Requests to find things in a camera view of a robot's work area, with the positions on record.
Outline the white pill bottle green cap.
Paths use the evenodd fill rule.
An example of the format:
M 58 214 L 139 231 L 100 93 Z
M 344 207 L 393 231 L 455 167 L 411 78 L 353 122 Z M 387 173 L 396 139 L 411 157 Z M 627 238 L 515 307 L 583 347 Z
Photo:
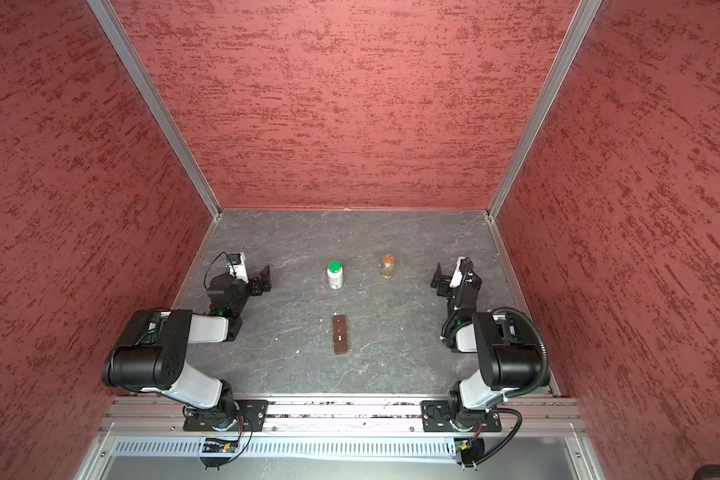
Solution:
M 330 261 L 326 268 L 326 274 L 327 274 L 328 285 L 331 289 L 338 290 L 343 287 L 344 272 L 343 272 L 343 266 L 339 261 L 337 261 L 337 260 Z

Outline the brown weekly pill organizer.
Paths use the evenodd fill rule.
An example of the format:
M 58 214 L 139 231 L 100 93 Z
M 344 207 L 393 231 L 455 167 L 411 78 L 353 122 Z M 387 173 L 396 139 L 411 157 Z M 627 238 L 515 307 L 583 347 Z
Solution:
M 346 317 L 344 315 L 334 315 L 332 317 L 333 326 L 333 350 L 335 355 L 344 355 L 349 351 Z

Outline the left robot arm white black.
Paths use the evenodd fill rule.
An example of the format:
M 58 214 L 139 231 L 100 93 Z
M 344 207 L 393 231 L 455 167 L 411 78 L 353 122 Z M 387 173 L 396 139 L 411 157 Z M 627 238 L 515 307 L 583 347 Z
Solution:
M 242 327 L 249 298 L 272 288 L 270 267 L 255 277 L 244 265 L 214 277 L 206 286 L 207 314 L 190 309 L 134 312 L 109 353 L 102 383 L 132 393 L 154 393 L 183 405 L 187 432 L 260 432 L 266 400 L 238 400 L 229 382 L 211 377 L 187 361 L 191 344 L 229 343 Z

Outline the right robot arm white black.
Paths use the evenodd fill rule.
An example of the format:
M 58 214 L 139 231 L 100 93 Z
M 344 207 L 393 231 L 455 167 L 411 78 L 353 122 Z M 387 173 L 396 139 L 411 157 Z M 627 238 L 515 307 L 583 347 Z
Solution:
M 549 353 L 540 329 L 514 307 L 478 309 L 482 279 L 470 258 L 459 257 L 451 275 L 437 267 L 431 287 L 446 299 L 441 342 L 478 361 L 477 371 L 449 390 L 445 418 L 452 429 L 475 431 L 507 400 L 549 384 Z

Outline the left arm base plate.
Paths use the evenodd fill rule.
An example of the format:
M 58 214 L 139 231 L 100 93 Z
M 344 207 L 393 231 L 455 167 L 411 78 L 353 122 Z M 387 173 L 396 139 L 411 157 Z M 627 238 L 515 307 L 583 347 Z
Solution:
M 242 424 L 253 432 L 260 432 L 266 419 L 270 402 L 267 400 L 236 400 L 233 413 L 225 413 L 218 408 L 197 409 L 184 407 L 185 432 L 210 432 L 222 434 L 237 432 Z

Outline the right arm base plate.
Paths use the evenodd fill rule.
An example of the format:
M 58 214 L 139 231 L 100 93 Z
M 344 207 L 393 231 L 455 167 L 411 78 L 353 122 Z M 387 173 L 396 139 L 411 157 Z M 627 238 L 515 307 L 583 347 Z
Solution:
M 469 410 L 455 402 L 425 400 L 420 404 L 423 430 L 425 432 L 497 433 L 502 430 L 501 420 L 495 413 Z

